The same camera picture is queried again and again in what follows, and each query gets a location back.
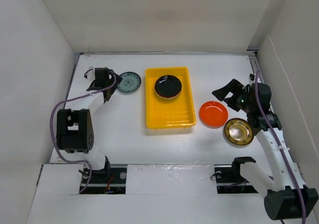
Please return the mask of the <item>yellow plastic bin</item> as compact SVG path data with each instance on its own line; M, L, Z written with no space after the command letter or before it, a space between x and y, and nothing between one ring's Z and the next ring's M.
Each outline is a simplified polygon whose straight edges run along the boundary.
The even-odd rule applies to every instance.
M155 92L155 83L164 75L181 81L181 92L164 99ZM196 125L196 116L187 67L148 68L145 70L146 126L150 129L183 128Z

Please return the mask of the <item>blue patterned plate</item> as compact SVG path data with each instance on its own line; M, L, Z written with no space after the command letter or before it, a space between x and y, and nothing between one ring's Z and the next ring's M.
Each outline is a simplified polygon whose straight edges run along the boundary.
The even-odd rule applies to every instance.
M135 92L141 85L141 77L135 72L124 72L120 75L122 80L117 85L117 88L122 93Z

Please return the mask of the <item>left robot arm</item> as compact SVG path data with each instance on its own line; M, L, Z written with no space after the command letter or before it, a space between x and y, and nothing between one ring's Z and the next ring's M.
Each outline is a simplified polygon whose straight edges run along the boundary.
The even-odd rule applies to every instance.
M92 150L95 137L92 114L104 103L108 102L122 78L109 68L92 68L85 73L85 78L92 74L93 81L86 92L78 97L59 102L50 116L50 134L54 149L61 160L68 164L84 164L92 176L92 165L88 160L68 160L66 153L88 154Z

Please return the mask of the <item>yellow patterned plate right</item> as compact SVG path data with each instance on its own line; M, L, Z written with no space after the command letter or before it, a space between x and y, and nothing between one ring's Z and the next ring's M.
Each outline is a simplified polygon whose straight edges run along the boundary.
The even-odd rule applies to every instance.
M254 139L254 132L247 121L241 118L228 120L223 128L226 140L235 146L249 145Z

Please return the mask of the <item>orange plate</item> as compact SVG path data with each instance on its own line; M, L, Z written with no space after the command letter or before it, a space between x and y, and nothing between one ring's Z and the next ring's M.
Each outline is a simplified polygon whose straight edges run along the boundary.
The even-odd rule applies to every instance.
M205 102L199 109L201 121L209 127L221 127L228 120L228 110L220 102Z

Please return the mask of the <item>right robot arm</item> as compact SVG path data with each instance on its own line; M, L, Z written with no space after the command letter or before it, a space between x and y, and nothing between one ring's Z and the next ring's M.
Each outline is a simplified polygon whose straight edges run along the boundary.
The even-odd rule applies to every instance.
M286 146L282 125L270 109L272 92L257 81L244 86L233 79L212 94L235 111L247 114L247 123L261 144L269 163L269 177L252 157L237 157L230 169L236 181L246 179L262 196L268 217L274 221L301 219L306 222L317 201L318 192L309 188Z

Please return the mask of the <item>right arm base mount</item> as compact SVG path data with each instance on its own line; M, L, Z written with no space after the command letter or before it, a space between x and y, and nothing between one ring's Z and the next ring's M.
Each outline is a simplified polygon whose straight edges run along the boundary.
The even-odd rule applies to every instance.
M240 175L234 174L232 166L214 165L214 174L210 179L215 181L218 194L255 194L254 187Z

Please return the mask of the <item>cream floral plate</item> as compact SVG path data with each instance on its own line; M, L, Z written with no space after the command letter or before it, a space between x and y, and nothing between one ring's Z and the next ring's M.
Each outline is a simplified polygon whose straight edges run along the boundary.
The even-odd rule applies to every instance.
M160 99L162 99L162 100L173 100L173 99L175 99L176 97L159 97Z

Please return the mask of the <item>black plate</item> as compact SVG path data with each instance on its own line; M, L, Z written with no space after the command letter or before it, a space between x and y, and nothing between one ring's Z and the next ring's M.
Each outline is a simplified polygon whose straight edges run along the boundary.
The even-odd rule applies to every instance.
M159 97L177 97L182 90L180 79L173 75L164 75L155 82L155 93Z

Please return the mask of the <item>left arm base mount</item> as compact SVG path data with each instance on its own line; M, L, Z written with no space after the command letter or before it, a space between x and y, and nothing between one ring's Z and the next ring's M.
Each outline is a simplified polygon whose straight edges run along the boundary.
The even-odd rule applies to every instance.
M80 171L85 176L81 180L79 190L87 187L80 194L90 195L120 195L126 193L127 165L111 164L101 170L93 170L92 177L88 182L89 170Z

